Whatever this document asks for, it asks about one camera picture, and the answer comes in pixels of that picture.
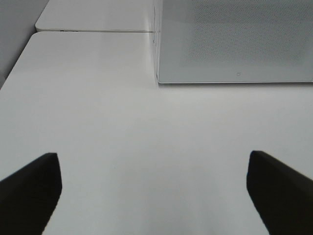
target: perforated metal panel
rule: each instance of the perforated metal panel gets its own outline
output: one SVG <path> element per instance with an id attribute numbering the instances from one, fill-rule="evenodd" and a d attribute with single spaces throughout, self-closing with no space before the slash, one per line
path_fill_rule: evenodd
<path id="1" fill-rule="evenodd" d="M 313 0 L 156 0 L 155 7 L 160 83 L 313 80 Z"/>

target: white table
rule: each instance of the white table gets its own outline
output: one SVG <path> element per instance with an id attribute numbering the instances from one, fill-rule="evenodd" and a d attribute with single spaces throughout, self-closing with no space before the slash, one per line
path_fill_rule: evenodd
<path id="1" fill-rule="evenodd" d="M 37 31 L 147 32 L 152 0 L 50 0 Z"/>
<path id="2" fill-rule="evenodd" d="M 267 235 L 249 154 L 313 178 L 313 87 L 158 87 L 149 37 L 35 34 L 0 91 L 0 178 L 59 154 L 45 235 Z"/>

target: gray wall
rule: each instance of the gray wall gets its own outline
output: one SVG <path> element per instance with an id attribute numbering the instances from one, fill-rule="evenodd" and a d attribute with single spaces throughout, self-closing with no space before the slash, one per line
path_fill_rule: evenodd
<path id="1" fill-rule="evenodd" d="M 0 0 L 0 74 L 9 75 L 48 0 Z M 3 76 L 0 75 L 0 87 Z"/>

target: white tabletop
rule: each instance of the white tabletop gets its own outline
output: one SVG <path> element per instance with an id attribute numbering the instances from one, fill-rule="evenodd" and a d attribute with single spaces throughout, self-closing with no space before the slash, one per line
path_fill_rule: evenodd
<path id="1" fill-rule="evenodd" d="M 50 0 L 37 31 L 152 30 L 152 0 Z"/>
<path id="2" fill-rule="evenodd" d="M 149 36 L 35 34 L 0 91 L 0 178 L 59 154 L 45 235 L 267 235 L 249 154 L 313 178 L 313 87 L 158 87 Z"/>

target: black object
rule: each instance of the black object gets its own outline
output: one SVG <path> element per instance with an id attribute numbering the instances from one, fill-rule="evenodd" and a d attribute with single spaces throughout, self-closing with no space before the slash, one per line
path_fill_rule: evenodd
<path id="1" fill-rule="evenodd" d="M 253 151 L 247 189 L 271 235 L 313 235 L 313 181 L 267 153 Z"/>
<path id="2" fill-rule="evenodd" d="M 0 234 L 42 234 L 61 191 L 56 153 L 44 154 L 0 181 Z"/>

